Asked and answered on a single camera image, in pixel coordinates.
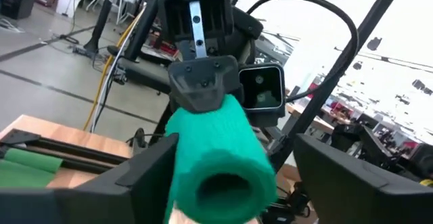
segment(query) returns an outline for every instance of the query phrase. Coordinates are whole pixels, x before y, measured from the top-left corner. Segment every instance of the gray floor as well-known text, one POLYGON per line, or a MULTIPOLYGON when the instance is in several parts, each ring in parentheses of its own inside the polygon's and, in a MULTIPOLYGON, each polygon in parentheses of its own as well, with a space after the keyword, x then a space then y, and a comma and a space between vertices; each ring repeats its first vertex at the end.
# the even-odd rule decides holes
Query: gray floor
MULTIPOLYGON (((97 14, 78 10, 74 30, 93 26, 96 19, 97 14)), ((101 76, 92 69, 90 59, 71 54, 65 41, 14 57, 5 55, 69 32, 72 20, 35 4, 31 17, 18 26, 25 33, 0 29, 0 129, 21 114, 82 129, 101 76)), ((122 30, 107 23, 99 46, 115 44, 122 30)), ((86 43, 91 32, 80 32, 74 38, 86 43)), ((166 95, 157 96, 153 89, 114 83, 107 102, 114 110, 104 110, 96 133, 123 141, 138 127, 151 133, 167 102, 166 95)))

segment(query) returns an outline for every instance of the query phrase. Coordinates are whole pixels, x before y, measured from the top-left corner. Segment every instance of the wooden table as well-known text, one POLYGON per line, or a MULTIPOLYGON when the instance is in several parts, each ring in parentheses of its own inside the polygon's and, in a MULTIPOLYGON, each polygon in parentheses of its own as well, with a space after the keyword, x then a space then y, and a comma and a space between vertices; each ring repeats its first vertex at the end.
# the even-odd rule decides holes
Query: wooden table
MULTIPOLYGON (((293 117, 294 119, 299 118, 302 112, 304 112, 304 109, 305 108, 303 108, 302 106, 296 104, 286 105, 286 110, 292 115, 290 118, 293 117)), ((317 116, 314 118, 314 121, 311 123, 311 126, 328 134, 332 134, 332 131, 334 130, 334 127, 332 125, 330 125, 329 123, 325 122, 324 120, 320 119, 317 116)))
MULTIPOLYGON (((20 116, 0 132, 0 139, 5 137, 12 129, 27 131, 49 139, 99 150, 109 154, 116 154, 127 158, 132 156, 131 148, 125 142, 31 116, 20 116)), ((61 168, 47 187, 76 187, 77 185, 92 180, 96 176, 97 175, 92 173, 61 168)), ((193 224, 194 222, 185 217, 182 212, 174 210, 171 215, 170 223, 193 224)), ((248 224, 258 223, 257 221, 250 221, 248 224)))
POLYGON ((350 120, 349 119, 345 119, 345 118, 343 118, 341 116, 338 116, 337 114, 335 114, 333 112, 333 110, 330 107, 326 107, 326 108, 322 107, 321 111, 324 114, 328 115, 331 119, 336 120, 338 122, 338 124, 346 124, 346 125, 350 124, 350 120))

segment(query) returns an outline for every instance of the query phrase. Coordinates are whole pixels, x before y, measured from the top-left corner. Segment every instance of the wooden surface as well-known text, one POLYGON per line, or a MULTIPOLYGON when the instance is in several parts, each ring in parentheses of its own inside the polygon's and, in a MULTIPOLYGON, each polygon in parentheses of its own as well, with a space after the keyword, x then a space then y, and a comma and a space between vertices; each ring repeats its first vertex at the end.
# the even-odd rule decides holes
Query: wooden surface
MULTIPOLYGON (((299 105, 288 104, 286 105, 286 110, 296 118, 298 118, 302 114, 302 112, 304 112, 304 108, 299 105)), ((314 121, 311 123, 311 126, 329 134, 332 134, 332 131, 334 130, 334 127, 332 125, 330 125, 329 123, 325 122, 324 120, 320 119, 317 116, 314 118, 314 121)))
MULTIPOLYGON (((22 115, 2 132, 0 132, 0 139, 3 138, 12 129, 19 129, 28 131, 30 133, 38 134, 42 137, 71 143, 110 154, 130 158, 132 151, 130 147, 122 141, 103 137, 93 133, 88 133, 79 129, 74 129, 64 125, 59 125, 54 122, 49 122, 39 118, 22 115)), ((86 181, 92 180, 97 175, 76 171, 71 169, 60 169, 54 180, 47 187, 76 187, 86 181)), ((170 224, 193 224, 181 211, 173 210, 171 215, 170 224)), ((248 224, 258 224, 257 221, 250 221, 248 224)))

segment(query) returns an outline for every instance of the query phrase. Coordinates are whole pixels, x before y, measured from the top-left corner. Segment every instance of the green foam tube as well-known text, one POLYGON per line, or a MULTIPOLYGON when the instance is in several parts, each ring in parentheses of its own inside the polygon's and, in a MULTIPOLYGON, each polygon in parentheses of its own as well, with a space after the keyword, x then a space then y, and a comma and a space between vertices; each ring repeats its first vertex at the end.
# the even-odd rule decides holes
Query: green foam tube
POLYGON ((179 108, 171 133, 179 142, 166 223, 173 205, 201 224, 242 224, 275 201, 275 172, 234 96, 214 112, 179 108))
POLYGON ((8 149, 5 160, 48 173, 56 173, 62 164, 62 159, 14 148, 8 149))

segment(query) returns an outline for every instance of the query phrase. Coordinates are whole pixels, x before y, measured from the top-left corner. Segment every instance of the black metal frame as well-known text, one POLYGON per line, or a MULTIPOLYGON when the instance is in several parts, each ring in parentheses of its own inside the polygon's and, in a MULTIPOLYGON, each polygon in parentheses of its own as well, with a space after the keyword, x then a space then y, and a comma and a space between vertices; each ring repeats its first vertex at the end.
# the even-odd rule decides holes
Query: black metal frame
POLYGON ((61 158, 61 167, 95 174, 104 173, 128 160, 125 157, 47 139, 40 135, 17 129, 11 130, 3 139, 0 139, 0 148, 2 152, 6 152, 9 148, 16 148, 27 152, 61 158), (96 160, 100 163, 75 158, 74 156, 96 160))
POLYGON ((178 135, 74 189, 0 188, 4 223, 163 223, 178 135))

